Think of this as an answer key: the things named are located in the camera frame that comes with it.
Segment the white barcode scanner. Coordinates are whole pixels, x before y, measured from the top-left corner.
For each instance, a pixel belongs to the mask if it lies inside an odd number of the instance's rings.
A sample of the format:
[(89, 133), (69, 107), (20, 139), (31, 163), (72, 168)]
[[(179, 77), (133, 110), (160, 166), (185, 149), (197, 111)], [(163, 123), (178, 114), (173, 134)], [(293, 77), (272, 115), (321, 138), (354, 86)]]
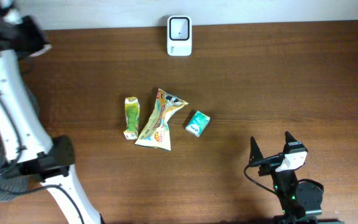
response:
[(167, 19), (167, 53), (187, 57), (192, 53), (193, 23), (189, 16), (174, 15)]

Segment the green yellow juice carton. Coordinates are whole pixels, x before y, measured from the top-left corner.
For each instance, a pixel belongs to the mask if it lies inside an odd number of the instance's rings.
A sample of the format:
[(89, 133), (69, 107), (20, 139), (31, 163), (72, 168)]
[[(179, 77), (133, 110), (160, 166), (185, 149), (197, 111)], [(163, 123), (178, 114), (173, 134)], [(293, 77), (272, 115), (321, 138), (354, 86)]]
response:
[(125, 116), (126, 116), (126, 129), (124, 136), (128, 140), (135, 140), (139, 135), (139, 116), (140, 104), (136, 97), (127, 97), (124, 102)]

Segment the teal tissue pack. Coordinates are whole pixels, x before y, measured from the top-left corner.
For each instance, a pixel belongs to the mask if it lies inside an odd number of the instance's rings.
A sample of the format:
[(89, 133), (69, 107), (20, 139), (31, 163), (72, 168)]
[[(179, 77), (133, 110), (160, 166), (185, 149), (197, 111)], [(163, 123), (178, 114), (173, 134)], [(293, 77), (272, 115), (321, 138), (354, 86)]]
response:
[(209, 124), (210, 119), (211, 118), (204, 113), (196, 111), (185, 129), (196, 137), (200, 137), (202, 132)]

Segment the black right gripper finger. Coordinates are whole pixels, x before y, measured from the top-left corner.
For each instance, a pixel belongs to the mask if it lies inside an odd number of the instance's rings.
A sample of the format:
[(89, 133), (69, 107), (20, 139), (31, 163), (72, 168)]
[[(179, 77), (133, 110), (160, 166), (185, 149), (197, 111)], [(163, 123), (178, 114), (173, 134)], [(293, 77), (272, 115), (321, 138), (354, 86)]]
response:
[(291, 142), (297, 142), (297, 140), (290, 134), (289, 131), (285, 132), (285, 142), (290, 144)]
[(250, 156), (249, 156), (249, 165), (257, 164), (258, 162), (264, 159), (260, 148), (255, 140), (255, 137), (250, 138)]

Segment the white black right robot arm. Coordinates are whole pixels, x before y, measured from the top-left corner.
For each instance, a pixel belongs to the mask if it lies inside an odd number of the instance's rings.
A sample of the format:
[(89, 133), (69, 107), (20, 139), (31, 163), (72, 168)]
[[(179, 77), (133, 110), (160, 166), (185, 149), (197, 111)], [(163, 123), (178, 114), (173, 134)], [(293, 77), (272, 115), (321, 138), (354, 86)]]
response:
[[(244, 168), (244, 175), (253, 184), (278, 198), (283, 214), (273, 217), (274, 223), (341, 223), (335, 219), (318, 219), (323, 212), (323, 184), (311, 179), (298, 179), (296, 176), (295, 171), (305, 164), (307, 154), (308, 150), (304, 144), (288, 131), (285, 132), (283, 151), (270, 157), (262, 155), (255, 137), (251, 137), (249, 163)], [(273, 188), (270, 189), (251, 178), (247, 174), (251, 167), (259, 169), (260, 177), (271, 176)]]

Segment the yellow crumpled snack bag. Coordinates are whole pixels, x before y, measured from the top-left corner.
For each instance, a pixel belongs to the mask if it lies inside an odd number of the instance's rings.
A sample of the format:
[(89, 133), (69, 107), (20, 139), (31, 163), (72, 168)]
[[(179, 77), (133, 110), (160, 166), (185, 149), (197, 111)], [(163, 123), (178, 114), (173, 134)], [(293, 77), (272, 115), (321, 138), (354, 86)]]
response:
[(169, 119), (188, 102), (176, 95), (158, 89), (154, 110), (141, 131), (136, 146), (159, 148), (171, 151)]

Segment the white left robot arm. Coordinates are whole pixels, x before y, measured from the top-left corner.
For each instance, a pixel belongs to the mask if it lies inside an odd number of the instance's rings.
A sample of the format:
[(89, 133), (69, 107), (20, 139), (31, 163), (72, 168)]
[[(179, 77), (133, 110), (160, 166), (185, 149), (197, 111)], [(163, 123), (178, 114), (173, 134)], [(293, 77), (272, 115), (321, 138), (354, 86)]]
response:
[(15, 1), (0, 1), (0, 138), (7, 160), (0, 193), (48, 190), (69, 223), (103, 223), (76, 174), (71, 139), (47, 134), (22, 80), (19, 61), (51, 47), (32, 16), (22, 16)]

